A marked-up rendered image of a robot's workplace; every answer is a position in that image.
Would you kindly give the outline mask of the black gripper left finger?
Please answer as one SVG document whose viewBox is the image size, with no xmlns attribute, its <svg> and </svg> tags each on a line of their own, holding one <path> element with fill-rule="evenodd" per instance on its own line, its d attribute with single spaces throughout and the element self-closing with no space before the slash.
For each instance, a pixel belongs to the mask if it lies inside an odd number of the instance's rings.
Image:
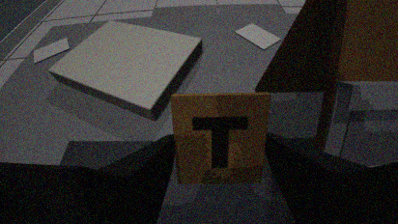
<svg viewBox="0 0 398 224">
<path fill-rule="evenodd" d="M 0 215 L 156 224 L 174 157 L 174 134 L 168 134 L 97 170 L 0 162 Z"/>
</svg>

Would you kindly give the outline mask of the brown square tile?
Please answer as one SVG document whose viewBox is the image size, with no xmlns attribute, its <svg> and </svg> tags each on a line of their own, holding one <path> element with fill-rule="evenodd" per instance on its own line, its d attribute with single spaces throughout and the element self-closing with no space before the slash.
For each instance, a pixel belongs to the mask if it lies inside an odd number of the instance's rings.
<svg viewBox="0 0 398 224">
<path fill-rule="evenodd" d="M 177 183 L 261 183 L 271 93 L 170 98 Z"/>
</svg>

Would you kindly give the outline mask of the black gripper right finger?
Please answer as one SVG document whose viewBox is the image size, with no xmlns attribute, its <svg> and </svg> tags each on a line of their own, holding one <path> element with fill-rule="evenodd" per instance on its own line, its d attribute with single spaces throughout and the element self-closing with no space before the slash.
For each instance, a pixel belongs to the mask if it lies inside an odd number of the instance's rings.
<svg viewBox="0 0 398 224">
<path fill-rule="evenodd" d="M 297 224 L 398 224 L 398 161 L 366 167 L 273 133 L 265 154 Z"/>
</svg>

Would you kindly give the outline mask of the grey flat square slab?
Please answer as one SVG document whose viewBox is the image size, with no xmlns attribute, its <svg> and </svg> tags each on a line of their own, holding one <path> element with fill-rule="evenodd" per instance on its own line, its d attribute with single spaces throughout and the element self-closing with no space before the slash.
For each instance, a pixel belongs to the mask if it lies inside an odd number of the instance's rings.
<svg viewBox="0 0 398 224">
<path fill-rule="evenodd" d="M 202 52 L 202 39 L 112 20 L 48 71 L 155 122 Z"/>
</svg>

